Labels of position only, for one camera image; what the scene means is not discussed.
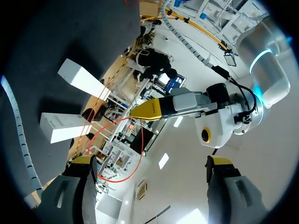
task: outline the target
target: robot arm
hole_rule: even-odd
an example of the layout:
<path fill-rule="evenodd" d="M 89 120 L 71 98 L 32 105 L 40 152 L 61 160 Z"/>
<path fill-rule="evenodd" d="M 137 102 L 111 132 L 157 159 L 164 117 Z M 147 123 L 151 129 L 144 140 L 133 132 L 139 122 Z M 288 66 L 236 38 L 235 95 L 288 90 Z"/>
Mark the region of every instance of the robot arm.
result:
<path fill-rule="evenodd" d="M 239 85 L 220 66 L 212 66 L 212 70 L 236 85 L 241 94 L 229 96 L 222 83 L 208 87 L 205 93 L 174 89 L 172 96 L 147 101 L 133 109 L 131 116 L 147 120 L 193 116 L 201 144 L 220 148 L 232 133 L 245 134 L 259 125 L 269 108 L 288 94 L 289 80 L 276 59 L 287 49 L 285 36 L 267 17 L 243 33 L 236 43 L 240 58 L 252 74 L 252 90 Z"/>

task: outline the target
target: cable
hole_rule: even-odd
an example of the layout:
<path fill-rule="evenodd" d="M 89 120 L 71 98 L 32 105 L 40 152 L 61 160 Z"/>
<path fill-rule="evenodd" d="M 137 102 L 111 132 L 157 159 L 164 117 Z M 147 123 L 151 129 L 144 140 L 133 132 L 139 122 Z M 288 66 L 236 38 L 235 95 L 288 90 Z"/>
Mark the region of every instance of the cable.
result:
<path fill-rule="evenodd" d="M 156 27 L 155 29 L 163 29 L 163 30 L 167 30 L 167 31 L 170 31 L 170 32 L 171 32 L 171 30 L 166 29 L 166 28 L 163 28 L 163 27 Z M 196 43 L 198 46 L 200 46 L 202 49 L 204 49 L 204 50 L 206 50 L 207 52 L 211 53 L 212 56 L 213 56 L 214 58 L 216 58 L 219 62 L 223 63 L 223 61 L 221 61 L 217 56 L 215 56 L 212 52 L 210 52 L 208 49 L 206 49 L 205 47 L 203 47 L 202 45 L 200 45 L 199 43 L 197 43 L 197 42 L 196 42 L 195 40 L 193 40 L 192 38 L 190 38 L 190 37 L 188 37 L 188 36 L 186 36 L 186 35 L 184 35 L 184 34 L 182 34 L 182 36 L 184 36 L 184 37 L 188 38 L 189 40 L 193 41 L 193 42 Z"/>
<path fill-rule="evenodd" d="M 231 80 L 234 82 L 233 84 L 239 88 L 239 90 L 240 90 L 240 92 L 241 92 L 241 94 L 242 94 L 242 96 L 243 96 L 243 98 L 245 100 L 245 105 L 247 106 L 247 109 L 250 110 L 248 100 L 247 100 L 247 98 L 246 98 L 246 96 L 245 96 L 245 94 L 244 94 L 241 86 L 235 81 L 234 78 L 231 78 Z"/>
<path fill-rule="evenodd" d="M 90 144 L 89 144 L 89 147 L 88 147 L 88 150 L 87 150 L 87 154 L 90 154 L 90 148 L 91 148 L 91 146 L 92 146 L 92 143 L 93 143 L 95 137 L 96 137 L 100 132 L 102 132 L 103 130 L 105 130 L 106 128 L 108 128 L 108 127 L 111 126 L 111 125 L 114 125 L 114 124 L 116 124 L 116 123 L 118 123 L 118 122 L 121 122 L 121 121 L 123 121 L 123 120 L 130 119 L 130 118 L 131 118 L 131 117 L 127 117 L 127 118 L 123 118 L 123 119 L 117 120 L 117 121 L 115 121 L 115 122 L 113 122 L 113 123 L 111 123 L 111 124 L 108 124 L 108 125 L 104 126 L 103 128 L 101 128 L 96 134 L 94 134 L 94 137 L 91 139 Z M 102 180 L 104 180 L 104 181 L 107 181 L 107 182 L 110 182 L 110 183 L 120 183 L 120 182 L 123 182 L 123 181 L 128 180 L 131 176 L 134 175 L 134 173 L 136 172 L 136 170 L 138 169 L 138 167 L 139 167 L 139 165 L 140 165 L 140 162 L 141 162 L 141 159 L 142 159 L 142 154 L 143 154 L 143 151 L 144 151 L 144 148 L 143 148 L 143 145 L 144 145 L 144 141 L 143 141 L 143 127 L 142 127 L 142 122 L 141 122 L 141 120 L 140 120 L 140 126 L 141 126 L 141 139 L 142 139 L 142 143 L 141 143 L 141 155 L 140 155 L 140 159 L 139 159 L 139 162 L 138 162 L 138 164 L 137 164 L 135 170 L 134 170 L 134 171 L 133 171 L 127 178 L 125 178 L 125 179 L 123 179 L 123 180 L 120 180 L 120 181 L 111 181 L 111 180 L 105 179 L 104 177 L 98 175 L 98 177 L 99 177 L 100 179 L 102 179 Z"/>
<path fill-rule="evenodd" d="M 134 7 L 134 6 L 136 6 L 137 4 L 138 4 L 138 2 L 139 2 L 139 0 L 136 0 L 136 2 L 135 3 L 133 3 L 133 4 L 128 4 L 128 0 L 124 0 L 124 2 L 125 2 L 125 5 L 127 6 L 127 7 Z"/>
<path fill-rule="evenodd" d="M 240 85 L 240 84 L 238 84 L 238 83 L 237 83 L 237 86 L 240 87 L 240 88 L 242 88 L 242 89 L 247 90 L 248 92 L 250 92 L 250 94 L 251 94 L 252 97 L 253 97 L 253 100 L 254 100 L 253 107 L 251 108 L 251 110 L 249 110 L 249 111 L 245 111 L 245 112 L 244 112 L 245 114 L 248 114 L 248 115 L 249 115 L 249 114 L 251 114 L 251 113 L 256 109 L 256 96 L 255 96 L 254 92 L 253 92 L 250 88 L 247 88 L 246 86 Z"/>
<path fill-rule="evenodd" d="M 191 44 L 189 44 L 189 42 L 187 40 L 185 40 L 185 38 L 182 37 L 182 35 L 170 24 L 170 22 L 168 21 L 166 15 L 165 15 L 165 10 L 166 10 L 166 6 L 169 3 L 170 0 L 165 0 L 163 5 L 162 5 L 162 9 L 161 9 L 161 14 L 162 14 L 162 19 L 165 22 L 165 24 L 167 25 L 167 27 L 172 31 L 172 33 L 191 51 L 192 54 L 194 54 L 196 56 L 197 59 L 199 59 L 205 66 L 211 68 L 213 65 L 211 63 L 209 63 L 208 60 L 204 59 L 203 56 L 201 56 L 197 50 L 195 50 Z"/>
<path fill-rule="evenodd" d="M 10 105 L 14 112 L 14 119 L 15 119 L 18 136 L 19 136 L 19 143 L 21 146 L 21 152 L 23 155 L 25 166 L 27 168 L 27 172 L 32 181 L 32 185 L 33 185 L 34 189 L 36 190 L 39 198 L 42 199 L 43 186 L 36 174 L 36 170 L 34 168 L 32 160 L 31 160 L 31 156 L 30 156 L 26 138 L 25 138 L 25 133 L 24 133 L 24 129 L 23 129 L 23 123 L 22 123 L 22 119 L 21 119 L 19 106 L 17 104 L 17 101 L 14 97 L 14 93 L 13 93 L 10 85 L 4 76 L 2 76 L 2 78 L 1 78 L 1 85 L 9 99 Z"/>

